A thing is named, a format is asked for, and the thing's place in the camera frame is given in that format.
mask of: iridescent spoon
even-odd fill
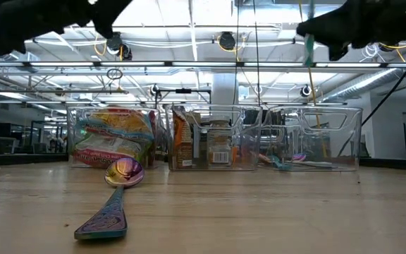
[[[75,231],[75,239],[100,239],[126,235],[125,211],[123,210],[123,190],[133,187],[144,178],[144,169],[133,158],[123,158],[114,162],[106,170],[104,179],[117,189],[92,218]]]

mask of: desk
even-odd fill
[[[126,238],[78,243],[113,192],[103,175],[0,167],[0,253],[406,253],[406,171],[149,170],[125,191]]]

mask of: table surface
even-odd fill
[[[149,170],[125,190],[128,235],[78,242],[113,192],[103,176],[0,167],[0,253],[406,253],[406,171]]]

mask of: spoon handle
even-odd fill
[[[92,218],[75,231],[75,239],[99,239],[126,235],[125,211],[123,210],[123,190],[119,186],[106,204]]]

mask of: plastic storage container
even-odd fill
[[[170,170],[257,168],[261,107],[177,104],[166,108]]]
[[[361,120],[356,108],[270,108],[260,159],[281,171],[357,170]]]
[[[142,107],[69,107],[68,153],[71,167],[106,169],[112,162],[133,157],[154,166],[159,144],[159,111]]]

